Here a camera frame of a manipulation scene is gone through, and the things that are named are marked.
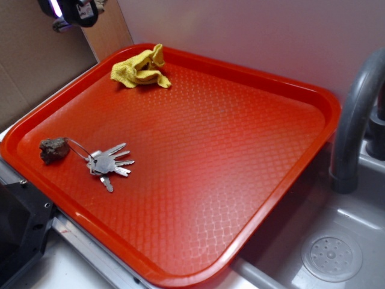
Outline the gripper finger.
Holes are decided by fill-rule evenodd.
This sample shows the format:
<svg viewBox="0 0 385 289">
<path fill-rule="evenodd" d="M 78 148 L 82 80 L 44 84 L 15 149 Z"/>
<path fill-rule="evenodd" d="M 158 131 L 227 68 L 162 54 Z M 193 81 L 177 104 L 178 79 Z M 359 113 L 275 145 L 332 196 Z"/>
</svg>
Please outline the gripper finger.
<svg viewBox="0 0 385 289">
<path fill-rule="evenodd" d="M 37 2 L 45 15 L 53 18 L 62 17 L 63 13 L 57 0 L 38 0 Z"/>
</svg>

